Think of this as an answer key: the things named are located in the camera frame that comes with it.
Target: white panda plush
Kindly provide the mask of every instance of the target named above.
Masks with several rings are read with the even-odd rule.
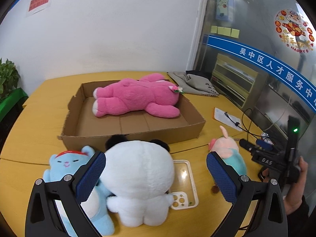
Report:
[[[160,140],[128,141],[114,135],[105,148],[100,181],[115,194],[107,199],[108,209],[128,227],[161,225],[173,203],[173,196],[166,193],[174,181],[169,146]]]

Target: yellow table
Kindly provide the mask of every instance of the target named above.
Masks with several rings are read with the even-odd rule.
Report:
[[[14,124],[0,155],[0,211],[18,237],[24,236],[26,209],[34,181],[42,177],[48,168],[52,154],[64,151],[62,141],[57,139],[67,115],[67,104],[81,83],[91,81],[119,80],[125,77],[138,79],[150,72],[102,72],[75,75],[45,81],[26,101],[24,110]],[[212,194],[214,181],[208,172],[205,158],[207,144],[222,133],[220,122],[213,119],[217,107],[241,118],[242,112],[223,96],[205,97],[185,94],[206,120],[199,138],[171,144],[171,153],[176,160],[188,160],[192,167],[199,205],[182,211],[170,210],[161,226],[142,225],[126,228],[119,223],[117,215],[111,214],[115,222],[114,236],[210,236],[230,208],[221,193]],[[250,119],[244,117],[246,126]],[[247,133],[226,127],[234,138],[246,138]],[[260,129],[252,124],[251,131],[260,134]],[[248,175],[257,180],[258,164],[251,161],[250,154],[240,149],[244,157]],[[253,212],[252,204],[249,214]]]
[[[115,223],[114,236],[160,237],[160,236],[199,236],[209,237],[215,231],[230,208],[221,193],[211,193],[214,180],[206,168],[207,146],[172,154],[175,160],[188,160],[191,164],[199,204],[187,210],[170,209],[167,220],[160,226],[141,225],[128,228],[119,223],[117,214],[111,214]],[[258,180],[260,166],[251,161],[250,153],[240,149],[248,168],[248,176]],[[18,237],[24,236],[26,210],[34,181],[41,178],[48,166],[32,165],[0,160],[0,211]],[[251,205],[243,223],[247,225],[256,202]]]
[[[66,150],[62,141],[57,139],[68,113],[67,105],[79,86],[85,82],[101,80],[119,80],[125,77],[139,79],[149,72],[102,72],[61,77],[45,81],[25,102],[24,110],[15,122],[7,137],[1,159],[16,162],[48,165],[52,154]],[[217,107],[229,114],[241,118],[242,111],[233,105],[226,97],[206,97],[185,94],[191,103],[205,118],[206,124],[199,138],[171,144],[171,153],[207,145],[211,139],[219,138],[222,133],[221,123],[213,119],[214,108]],[[250,119],[244,116],[246,126]],[[241,132],[226,127],[230,136]],[[253,123],[252,132],[260,134],[261,130]]]

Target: blue banner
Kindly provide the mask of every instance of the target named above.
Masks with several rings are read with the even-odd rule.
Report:
[[[273,75],[294,92],[316,113],[316,88],[302,74],[277,58],[243,43],[210,35],[207,45],[231,53]]]

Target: red headband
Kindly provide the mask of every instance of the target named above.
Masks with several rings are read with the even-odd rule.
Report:
[[[59,153],[59,154],[56,156],[56,158],[59,157],[59,156],[61,156],[61,155],[66,154],[66,153],[76,153],[76,154],[81,154],[81,155],[86,155],[86,156],[88,156],[88,154],[83,153],[83,152],[81,152],[81,151],[63,151],[62,153]]]

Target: hand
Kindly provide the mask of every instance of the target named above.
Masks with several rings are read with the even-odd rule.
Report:
[[[285,213],[287,215],[292,214],[296,211],[302,204],[303,192],[306,184],[308,164],[304,161],[303,157],[300,157],[299,166],[301,168],[301,173],[298,178],[297,183],[293,183],[290,187],[288,194],[283,198]],[[262,175],[265,176],[264,182],[269,181],[269,169],[267,168],[262,172]]]

